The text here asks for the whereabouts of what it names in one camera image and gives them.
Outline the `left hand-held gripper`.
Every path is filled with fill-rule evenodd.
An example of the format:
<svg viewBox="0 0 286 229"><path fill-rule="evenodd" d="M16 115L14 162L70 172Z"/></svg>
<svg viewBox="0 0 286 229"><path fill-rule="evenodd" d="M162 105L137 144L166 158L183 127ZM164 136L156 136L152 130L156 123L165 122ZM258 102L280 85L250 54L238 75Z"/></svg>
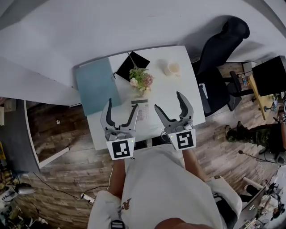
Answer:
<svg viewBox="0 0 286 229"><path fill-rule="evenodd" d="M105 105L101 114L101 125L105 131L107 147L112 160L132 158L135 147L135 127L139 106L132 108L127 123L122 124L122 130L116 130L115 122L111 119L112 98Z"/></svg>

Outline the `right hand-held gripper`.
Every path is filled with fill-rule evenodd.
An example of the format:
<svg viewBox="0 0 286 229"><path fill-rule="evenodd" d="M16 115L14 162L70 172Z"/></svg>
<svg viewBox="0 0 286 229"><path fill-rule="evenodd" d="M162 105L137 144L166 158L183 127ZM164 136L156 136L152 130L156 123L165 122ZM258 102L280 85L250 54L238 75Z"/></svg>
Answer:
<svg viewBox="0 0 286 229"><path fill-rule="evenodd" d="M193 129L192 105L188 99L178 91L177 98L181 108L181 114L179 115L181 121L170 119L156 104L154 105L154 108L173 147L179 151L194 148L196 146L196 133L195 129Z"/></svg>

